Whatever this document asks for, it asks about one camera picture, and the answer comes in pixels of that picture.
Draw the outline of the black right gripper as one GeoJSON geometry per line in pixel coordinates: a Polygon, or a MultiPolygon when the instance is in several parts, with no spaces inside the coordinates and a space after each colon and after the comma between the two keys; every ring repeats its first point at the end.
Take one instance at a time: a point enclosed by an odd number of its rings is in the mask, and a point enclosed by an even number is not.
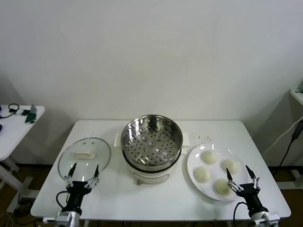
{"type": "Polygon", "coordinates": [[[228,168],[226,168],[227,172],[227,179],[228,179],[228,186],[233,192],[246,201],[249,214],[256,214],[259,212],[267,212],[267,208],[265,208],[260,199],[258,198],[258,193],[260,191],[259,186],[259,177],[256,177],[255,173],[246,166],[246,169],[249,173],[249,176],[253,180],[253,183],[246,183],[238,185],[233,181],[232,175],[228,168]]]}

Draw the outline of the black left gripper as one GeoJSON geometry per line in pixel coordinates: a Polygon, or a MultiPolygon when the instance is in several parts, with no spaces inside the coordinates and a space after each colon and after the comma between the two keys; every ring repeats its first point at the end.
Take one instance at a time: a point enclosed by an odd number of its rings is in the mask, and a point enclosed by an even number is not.
{"type": "Polygon", "coordinates": [[[67,192],[70,194],[67,205],[62,208],[62,212],[74,211],[82,212],[81,204],[83,197],[89,194],[92,189],[99,183],[99,165],[97,165],[95,173],[87,182],[72,181],[77,163],[74,163],[68,174],[64,177],[67,192]]]}

